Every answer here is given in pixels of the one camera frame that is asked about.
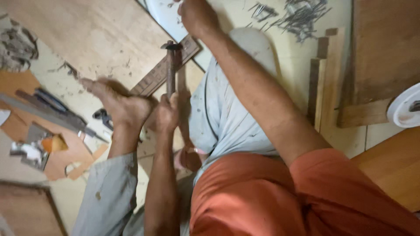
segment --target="leg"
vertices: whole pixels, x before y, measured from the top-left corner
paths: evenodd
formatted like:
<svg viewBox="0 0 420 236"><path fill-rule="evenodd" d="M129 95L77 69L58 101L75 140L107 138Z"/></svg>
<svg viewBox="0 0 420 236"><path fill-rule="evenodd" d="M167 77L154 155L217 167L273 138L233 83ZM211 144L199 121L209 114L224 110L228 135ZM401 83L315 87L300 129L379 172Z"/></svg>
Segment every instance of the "leg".
<svg viewBox="0 0 420 236"><path fill-rule="evenodd" d="M72 235L121 235L134 208L137 187L137 142L150 114L149 101L125 97L106 80L81 80L98 97L114 121L107 161L93 166Z"/></svg>
<svg viewBox="0 0 420 236"><path fill-rule="evenodd" d="M191 196L195 174L178 180L179 212L180 212L180 236L189 235L189 219L191 215ZM144 206L135 213L124 229L123 236L144 235Z"/></svg>
<svg viewBox="0 0 420 236"><path fill-rule="evenodd" d="M230 37L272 75L276 75L273 51L258 30L242 28ZM191 98L190 137L194 145L210 156L196 179L219 157L232 152L276 155L276 150L255 119L236 97L226 76L212 58L209 68Z"/></svg>

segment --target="knee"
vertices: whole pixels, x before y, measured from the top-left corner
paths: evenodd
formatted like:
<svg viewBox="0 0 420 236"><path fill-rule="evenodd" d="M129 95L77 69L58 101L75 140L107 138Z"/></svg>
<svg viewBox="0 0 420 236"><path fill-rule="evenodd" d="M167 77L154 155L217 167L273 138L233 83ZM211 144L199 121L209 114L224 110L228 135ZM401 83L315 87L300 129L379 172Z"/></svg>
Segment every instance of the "knee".
<svg viewBox="0 0 420 236"><path fill-rule="evenodd" d="M277 75L273 49L263 32L253 28L237 28L229 32L229 37L270 74Z"/></svg>
<svg viewBox="0 0 420 236"><path fill-rule="evenodd" d="M238 42L269 43L266 35L254 28L236 28L229 32L229 37Z"/></svg>

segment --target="man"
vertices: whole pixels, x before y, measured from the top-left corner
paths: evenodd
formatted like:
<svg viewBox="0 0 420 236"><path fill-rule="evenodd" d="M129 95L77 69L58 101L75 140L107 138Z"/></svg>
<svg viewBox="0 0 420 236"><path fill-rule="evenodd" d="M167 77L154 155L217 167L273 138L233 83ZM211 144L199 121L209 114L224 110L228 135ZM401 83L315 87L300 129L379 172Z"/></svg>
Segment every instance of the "man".
<svg viewBox="0 0 420 236"><path fill-rule="evenodd" d="M332 149L276 83L262 33L224 34L205 0L185 0L178 13L214 56L189 117L191 140L207 158L194 181L177 187L178 95L162 96L145 206L133 215L135 153L150 103L81 80L111 114L114 134L109 160L90 171L73 235L420 235L419 220Z"/></svg>

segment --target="light blue pants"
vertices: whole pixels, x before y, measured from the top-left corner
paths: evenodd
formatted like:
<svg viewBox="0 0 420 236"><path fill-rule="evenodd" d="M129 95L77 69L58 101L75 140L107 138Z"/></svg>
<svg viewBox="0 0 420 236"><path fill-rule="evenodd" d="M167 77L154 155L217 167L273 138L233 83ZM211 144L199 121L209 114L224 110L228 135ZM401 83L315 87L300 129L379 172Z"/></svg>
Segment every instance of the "light blue pants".
<svg viewBox="0 0 420 236"><path fill-rule="evenodd" d="M235 29L229 33L236 44L272 75L276 75L273 50L256 29ZM232 152L277 155L255 119L236 97L215 58L191 97L189 131L197 148L209 153L202 167L178 182L181 235L189 235L193 185L220 157ZM71 235L143 235L144 208L136 214L137 157L135 153L98 163L90 176Z"/></svg>

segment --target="hammer head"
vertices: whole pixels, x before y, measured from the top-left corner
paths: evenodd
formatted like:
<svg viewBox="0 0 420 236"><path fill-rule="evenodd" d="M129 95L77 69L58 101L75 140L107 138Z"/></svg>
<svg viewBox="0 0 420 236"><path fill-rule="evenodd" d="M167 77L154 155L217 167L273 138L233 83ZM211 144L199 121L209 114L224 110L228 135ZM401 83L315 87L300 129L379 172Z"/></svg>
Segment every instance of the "hammer head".
<svg viewBox="0 0 420 236"><path fill-rule="evenodd" d="M168 42L162 45L160 48L167 49L167 50L177 50L177 49L180 49L181 46L176 43L174 44L172 40L168 40Z"/></svg>

